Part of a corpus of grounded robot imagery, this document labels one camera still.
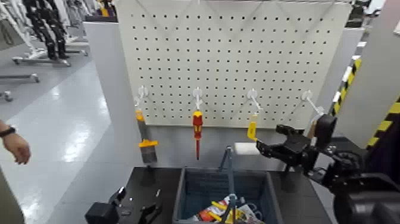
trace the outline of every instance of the black device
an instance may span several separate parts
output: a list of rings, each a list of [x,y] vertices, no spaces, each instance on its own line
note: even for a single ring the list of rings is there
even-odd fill
[[[155,202],[149,206],[143,206],[140,209],[140,217],[138,217],[137,224],[151,224],[163,211],[163,204],[160,199],[159,189],[155,194]],[[89,211],[85,214],[85,219],[88,224],[117,224],[121,216],[129,216],[132,211],[130,209],[121,209],[119,212],[118,207],[126,196],[125,187],[121,187],[115,192],[108,203],[95,202],[90,207]]]
[[[66,31],[64,30],[63,24],[60,20],[60,14],[58,13],[58,8],[54,0],[23,0],[23,4],[27,11],[26,16],[32,22],[33,30],[35,31],[37,38],[42,42],[44,38],[48,57],[52,60],[56,60],[57,58],[68,58],[65,54],[64,34],[66,34]],[[43,21],[46,21],[54,33],[57,42],[58,57],[55,51],[55,42]]]
[[[15,133],[15,128],[10,127],[5,131],[0,132],[0,138],[6,137],[9,134]]]
[[[400,223],[400,189],[382,173],[363,171],[361,156],[352,151],[328,147],[337,118],[324,114],[315,125],[315,145],[300,131],[277,125],[276,132],[287,136],[282,144],[267,145],[257,140],[257,149],[268,158],[278,158],[290,167],[329,189],[335,195],[333,208],[339,224]],[[328,167],[314,167],[322,153],[333,159]]]
[[[85,214],[88,224],[116,224],[120,220],[117,207],[126,195],[125,187],[115,192],[108,203],[95,202]]]

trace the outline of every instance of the human arm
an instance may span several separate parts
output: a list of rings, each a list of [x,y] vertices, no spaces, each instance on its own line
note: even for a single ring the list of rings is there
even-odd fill
[[[0,133],[8,130],[10,127],[0,120]],[[20,135],[16,133],[8,134],[2,137],[6,150],[11,152],[18,164],[27,164],[30,158],[29,144]]]

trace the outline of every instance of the metal hook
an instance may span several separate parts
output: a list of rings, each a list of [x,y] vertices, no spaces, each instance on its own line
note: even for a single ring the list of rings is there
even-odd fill
[[[254,102],[254,105],[256,106],[256,108],[260,111],[263,110],[263,108],[260,106],[260,104],[257,102],[256,100],[257,97],[257,91],[253,88],[251,90],[249,90],[249,92],[247,93],[247,99],[251,99]]]
[[[196,99],[197,110],[200,110],[200,104],[203,103],[203,100],[201,100],[201,96],[203,96],[203,91],[199,87],[193,90],[193,97]]]
[[[313,107],[313,109],[315,110],[315,112],[317,112],[317,115],[313,119],[311,119],[311,122],[315,121],[320,116],[324,115],[324,108],[323,107],[316,107],[315,104],[311,101],[312,97],[313,97],[313,93],[310,90],[305,91],[301,95],[301,100],[302,101],[308,101],[311,104],[311,106]]]
[[[149,90],[145,86],[141,86],[137,89],[137,93],[139,94],[139,97],[135,97],[135,107],[138,107],[140,103],[143,101],[145,97],[149,95]]]

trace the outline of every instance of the yellow tool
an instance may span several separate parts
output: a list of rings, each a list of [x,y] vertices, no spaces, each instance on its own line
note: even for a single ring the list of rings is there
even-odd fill
[[[224,210],[226,211],[228,209],[227,206],[224,206],[223,204],[220,204],[216,201],[212,201],[211,204],[217,208],[219,208],[220,210]],[[215,213],[209,211],[208,214],[213,217],[216,221],[221,222],[222,218],[220,216],[217,216]],[[229,212],[229,216],[228,219],[226,220],[227,224],[231,224],[232,222],[232,211]],[[238,209],[236,209],[236,219],[240,219],[242,216],[244,215],[244,213]]]
[[[257,117],[257,114],[251,116],[249,128],[247,128],[247,138],[256,142],[257,138],[255,137],[255,131],[257,129]]]
[[[154,146],[158,145],[158,141],[150,140],[142,110],[136,110],[136,120],[140,131],[140,137],[142,138],[142,142],[139,143],[142,160],[144,163],[155,163],[157,162],[157,155]]]

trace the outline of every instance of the cable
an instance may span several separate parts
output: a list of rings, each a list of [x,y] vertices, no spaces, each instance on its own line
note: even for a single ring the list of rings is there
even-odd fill
[[[3,38],[6,44],[13,46],[14,40],[7,28],[5,27],[3,21],[0,21],[0,32],[3,34]]]

